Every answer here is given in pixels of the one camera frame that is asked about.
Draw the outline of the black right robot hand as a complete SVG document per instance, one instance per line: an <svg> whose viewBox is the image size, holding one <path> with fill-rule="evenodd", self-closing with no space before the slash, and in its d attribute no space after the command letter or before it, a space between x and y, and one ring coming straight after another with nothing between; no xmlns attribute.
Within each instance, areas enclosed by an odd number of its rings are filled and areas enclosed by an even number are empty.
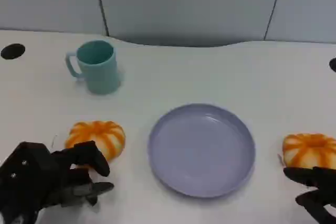
<svg viewBox="0 0 336 224"><path fill-rule="evenodd" d="M283 172L290 180L315 190L303 193L295 198L318 223L335 223L335 216L326 209L326 205L335 207L335 170L330 168L285 167Z"/></svg>

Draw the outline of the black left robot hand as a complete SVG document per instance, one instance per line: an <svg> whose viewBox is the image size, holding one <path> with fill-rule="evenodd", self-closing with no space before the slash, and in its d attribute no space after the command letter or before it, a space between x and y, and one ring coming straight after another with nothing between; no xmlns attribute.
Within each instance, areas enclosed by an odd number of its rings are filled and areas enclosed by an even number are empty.
<svg viewBox="0 0 336 224"><path fill-rule="evenodd" d="M35 223L42 209L58 205L94 206L114 185L93 182L89 168L110 174L94 141L52 153L42 143L21 142L1 165L2 222Z"/></svg>

